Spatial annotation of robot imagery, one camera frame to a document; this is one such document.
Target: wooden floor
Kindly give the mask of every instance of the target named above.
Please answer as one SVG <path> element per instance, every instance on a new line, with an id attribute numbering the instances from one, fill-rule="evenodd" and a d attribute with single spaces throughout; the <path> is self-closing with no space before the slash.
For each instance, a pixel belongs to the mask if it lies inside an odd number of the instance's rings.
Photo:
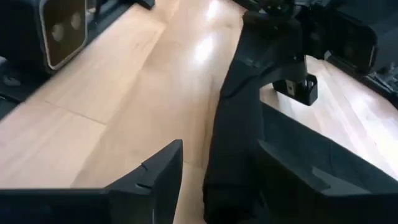
<path id="1" fill-rule="evenodd" d="M 243 12 L 231 0 L 133 6 L 1 121 L 0 187 L 103 187 L 183 139 L 175 223 L 204 223 L 213 118 Z M 308 66 L 319 80 L 313 106 L 269 86 L 262 100 L 398 179 L 398 111 L 334 66 Z"/>

